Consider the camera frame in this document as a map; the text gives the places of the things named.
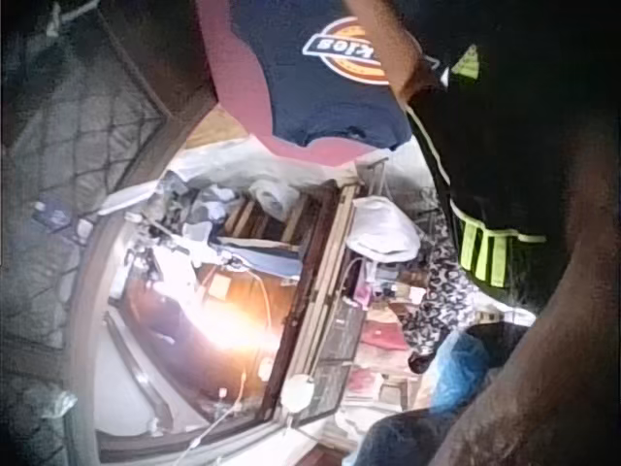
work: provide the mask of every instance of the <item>navy t-shirt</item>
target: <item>navy t-shirt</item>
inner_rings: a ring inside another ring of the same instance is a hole
[[[341,0],[236,0],[231,13],[263,68],[276,136],[303,147],[326,136],[382,149],[409,140],[374,50]]]

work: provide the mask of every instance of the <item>person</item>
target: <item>person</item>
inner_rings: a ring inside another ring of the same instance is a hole
[[[462,266],[539,313],[431,462],[411,464],[619,464],[618,116],[605,20],[591,35],[589,15],[547,5],[422,2],[445,6],[425,17],[449,21],[425,38],[387,1],[345,3],[408,108]],[[444,83],[427,64],[432,47],[448,57]]]

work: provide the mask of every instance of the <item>red item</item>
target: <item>red item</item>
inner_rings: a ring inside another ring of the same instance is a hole
[[[322,138],[301,148],[275,137],[263,70],[252,50],[231,30],[229,1],[199,0],[197,8],[220,104],[272,153],[337,166],[376,149],[343,138]]]
[[[401,325],[396,322],[380,323],[366,320],[362,328],[361,341],[383,350],[409,350]]]

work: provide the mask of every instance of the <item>orange logo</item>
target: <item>orange logo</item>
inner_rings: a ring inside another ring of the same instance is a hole
[[[328,24],[304,45],[302,54],[316,56],[335,73],[363,84],[388,85],[371,43],[356,17]]]

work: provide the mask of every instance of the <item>patterned fabric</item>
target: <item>patterned fabric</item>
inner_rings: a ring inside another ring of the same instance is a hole
[[[406,341],[419,355],[434,352],[451,330],[472,322],[472,298],[478,291],[459,267],[442,213],[437,215],[431,236],[435,242],[429,256],[427,293],[415,314],[403,321]]]

